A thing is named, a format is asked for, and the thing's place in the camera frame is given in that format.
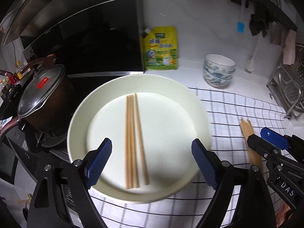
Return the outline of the dark pot with glass lid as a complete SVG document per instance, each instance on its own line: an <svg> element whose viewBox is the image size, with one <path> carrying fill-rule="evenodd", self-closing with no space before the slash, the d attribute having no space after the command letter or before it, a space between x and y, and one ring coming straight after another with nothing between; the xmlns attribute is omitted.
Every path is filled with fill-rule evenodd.
<svg viewBox="0 0 304 228"><path fill-rule="evenodd" d="M38 58L25 67L20 73L28 69L43 65L44 70L33 76L26 86L17 106L17 116L1 128L1 139L9 130L21 122L29 122L42 133L62 134L69 125L69 83L64 66L55 64L55 54Z"/></svg>

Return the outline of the checkered white cloth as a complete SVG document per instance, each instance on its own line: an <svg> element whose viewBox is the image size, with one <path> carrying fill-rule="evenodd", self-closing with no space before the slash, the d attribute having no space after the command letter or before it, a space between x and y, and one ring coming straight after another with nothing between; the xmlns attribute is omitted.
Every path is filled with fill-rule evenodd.
<svg viewBox="0 0 304 228"><path fill-rule="evenodd" d="M223 91L190 88L203 102L211 132L211 151L239 168L249 167L249 156L240 129L241 117L256 133L263 127L286 130L283 109L275 104ZM206 211L214 191L200 172L171 196L149 203L113 199L97 191L90 195L109 227L195 227Z"/></svg>

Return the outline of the white round plate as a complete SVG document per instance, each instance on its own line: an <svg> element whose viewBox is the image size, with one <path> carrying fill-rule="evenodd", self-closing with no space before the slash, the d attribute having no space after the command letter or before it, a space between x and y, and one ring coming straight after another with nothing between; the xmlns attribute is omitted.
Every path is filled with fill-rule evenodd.
<svg viewBox="0 0 304 228"><path fill-rule="evenodd" d="M210 123L194 91L172 79L132 75L90 92L67 132L70 161L82 160L110 139L112 152L94 188L131 203L165 199L199 169L191 144L211 146Z"/></svg>

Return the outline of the floral bowl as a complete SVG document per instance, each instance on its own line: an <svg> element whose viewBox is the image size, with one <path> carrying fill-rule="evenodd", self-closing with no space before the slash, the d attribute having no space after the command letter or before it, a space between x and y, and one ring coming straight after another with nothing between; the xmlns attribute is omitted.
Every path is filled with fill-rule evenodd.
<svg viewBox="0 0 304 228"><path fill-rule="evenodd" d="M228 58L227 56L219 55L219 54L207 54L205 55L205 59L214 64L224 66L224 67L236 67L236 63L234 60Z"/></svg>
<svg viewBox="0 0 304 228"><path fill-rule="evenodd" d="M235 72L235 68L233 67L219 67L217 65L209 65L207 63L204 63L204 69L210 73L211 75L215 76L231 76Z"/></svg>
<svg viewBox="0 0 304 228"><path fill-rule="evenodd" d="M233 79L233 75L231 74L223 75L218 72L210 73L207 70L203 71L203 77L210 86L215 88L224 88L228 86Z"/></svg>

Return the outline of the white hanging brush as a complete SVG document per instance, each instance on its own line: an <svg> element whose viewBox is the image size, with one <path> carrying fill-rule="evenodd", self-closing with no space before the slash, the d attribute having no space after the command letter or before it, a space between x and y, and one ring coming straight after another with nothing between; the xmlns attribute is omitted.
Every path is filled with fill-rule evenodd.
<svg viewBox="0 0 304 228"><path fill-rule="evenodd" d="M253 72L254 63L255 63L255 57L256 57L256 54L257 54L257 51L258 51L258 48L259 48L259 45L260 45L261 38L262 38L262 33L260 33L259 36L258 36L257 44L255 45L253 54L247 60L247 63L246 63L246 66L245 66L245 70L248 73L252 73Z"/></svg>

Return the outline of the steel dish rack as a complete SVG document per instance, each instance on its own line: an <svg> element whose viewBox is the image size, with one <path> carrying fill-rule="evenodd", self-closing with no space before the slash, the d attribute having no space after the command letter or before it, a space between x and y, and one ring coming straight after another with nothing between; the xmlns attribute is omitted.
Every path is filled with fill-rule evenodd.
<svg viewBox="0 0 304 228"><path fill-rule="evenodd" d="M300 60L286 65L280 56L267 87L277 104L285 110L285 118L298 120L303 117L303 64Z"/></svg>

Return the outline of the yellow seasoning pouch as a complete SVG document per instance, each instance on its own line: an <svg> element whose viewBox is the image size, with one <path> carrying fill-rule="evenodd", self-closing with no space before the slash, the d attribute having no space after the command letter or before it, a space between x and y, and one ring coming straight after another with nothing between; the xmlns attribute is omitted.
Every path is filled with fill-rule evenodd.
<svg viewBox="0 0 304 228"><path fill-rule="evenodd" d="M173 26L144 30L144 67L146 70L176 70L178 40Z"/></svg>

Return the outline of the top floral bowl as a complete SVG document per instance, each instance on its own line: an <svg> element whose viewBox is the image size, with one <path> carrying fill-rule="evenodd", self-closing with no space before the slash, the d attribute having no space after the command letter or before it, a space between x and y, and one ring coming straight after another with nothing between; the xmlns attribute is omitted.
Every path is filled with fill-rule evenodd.
<svg viewBox="0 0 304 228"><path fill-rule="evenodd" d="M234 60L228 58L227 56L219 55L219 54L207 54L205 55L205 59L214 64L224 66L224 67L236 67L236 63Z"/></svg>

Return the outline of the bottom floral bowl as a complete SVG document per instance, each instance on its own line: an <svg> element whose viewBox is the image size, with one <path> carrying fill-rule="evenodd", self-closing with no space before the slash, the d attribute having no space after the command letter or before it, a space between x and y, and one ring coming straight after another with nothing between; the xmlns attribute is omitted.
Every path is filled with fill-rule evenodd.
<svg viewBox="0 0 304 228"><path fill-rule="evenodd" d="M215 88L224 88L228 86L233 79L233 75L231 74L223 75L218 72L210 73L207 70L203 71L203 77L210 86Z"/></svg>

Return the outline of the middle floral bowl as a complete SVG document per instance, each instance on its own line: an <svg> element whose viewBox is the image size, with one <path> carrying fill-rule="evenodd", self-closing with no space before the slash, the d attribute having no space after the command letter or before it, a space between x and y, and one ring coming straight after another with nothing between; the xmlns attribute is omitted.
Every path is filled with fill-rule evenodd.
<svg viewBox="0 0 304 228"><path fill-rule="evenodd" d="M215 76L231 76L235 72L235 68L233 67L219 67L217 65L209 65L207 63L204 63L204 69L210 73L211 75Z"/></svg>

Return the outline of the black range hood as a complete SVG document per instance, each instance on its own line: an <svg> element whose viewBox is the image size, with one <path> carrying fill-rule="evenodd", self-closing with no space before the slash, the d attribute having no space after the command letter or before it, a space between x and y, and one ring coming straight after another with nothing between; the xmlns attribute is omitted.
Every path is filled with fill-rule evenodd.
<svg viewBox="0 0 304 228"><path fill-rule="evenodd" d="M55 55L70 76L144 71L142 0L2 0L1 41L27 61Z"/></svg>

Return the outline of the black hanging cloth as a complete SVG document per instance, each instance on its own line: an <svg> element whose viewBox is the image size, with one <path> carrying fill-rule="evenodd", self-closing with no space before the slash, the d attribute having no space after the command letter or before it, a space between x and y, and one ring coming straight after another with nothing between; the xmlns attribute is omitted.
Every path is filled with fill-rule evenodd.
<svg viewBox="0 0 304 228"><path fill-rule="evenodd" d="M257 14L251 14L249 29L252 36L257 36L259 33L262 33L262 37L265 38L269 30L269 20Z"/></svg>

